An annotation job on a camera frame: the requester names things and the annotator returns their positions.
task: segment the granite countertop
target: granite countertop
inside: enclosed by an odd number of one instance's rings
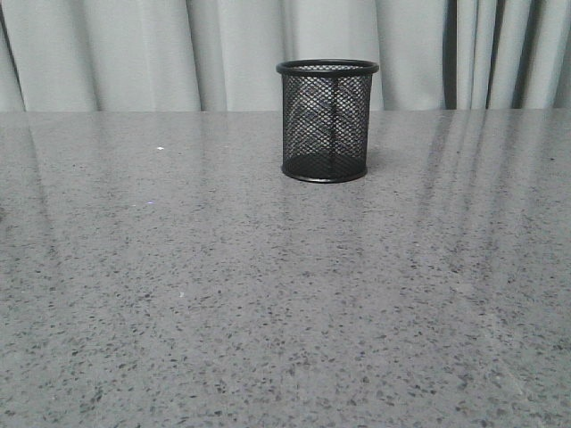
[[[571,111],[0,114],[0,426],[571,426]]]

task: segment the black mesh pencil cup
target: black mesh pencil cup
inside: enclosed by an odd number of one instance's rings
[[[367,174],[368,108],[378,65],[301,60],[276,70],[284,86],[284,174],[317,183]]]

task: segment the white curtain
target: white curtain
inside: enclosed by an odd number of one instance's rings
[[[0,0],[0,111],[259,111],[278,62],[379,62],[374,110],[571,106],[571,0]]]

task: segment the metal mesh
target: metal mesh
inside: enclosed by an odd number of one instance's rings
[[[298,70],[352,70],[351,65],[307,65]],[[284,164],[291,177],[340,182],[366,172],[371,75],[283,75]]]

